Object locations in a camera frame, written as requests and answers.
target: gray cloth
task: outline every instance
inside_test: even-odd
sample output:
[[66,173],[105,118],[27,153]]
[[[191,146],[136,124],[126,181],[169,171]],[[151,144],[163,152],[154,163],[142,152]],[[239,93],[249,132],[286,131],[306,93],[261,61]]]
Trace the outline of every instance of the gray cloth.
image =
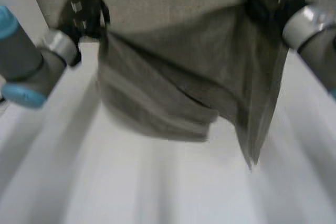
[[201,141],[218,115],[228,119],[250,165],[267,135],[287,51],[274,26],[252,23],[237,3],[150,31],[107,32],[98,84],[108,108],[159,135]]

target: towel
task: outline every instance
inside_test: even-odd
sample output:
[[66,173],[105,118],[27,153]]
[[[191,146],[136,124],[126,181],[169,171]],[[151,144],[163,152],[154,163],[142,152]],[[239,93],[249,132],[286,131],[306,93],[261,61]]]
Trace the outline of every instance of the towel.
[[224,117],[251,166],[268,133],[287,52],[276,26],[252,22],[237,2],[148,31],[107,31],[98,86],[107,108],[169,139],[204,141]]

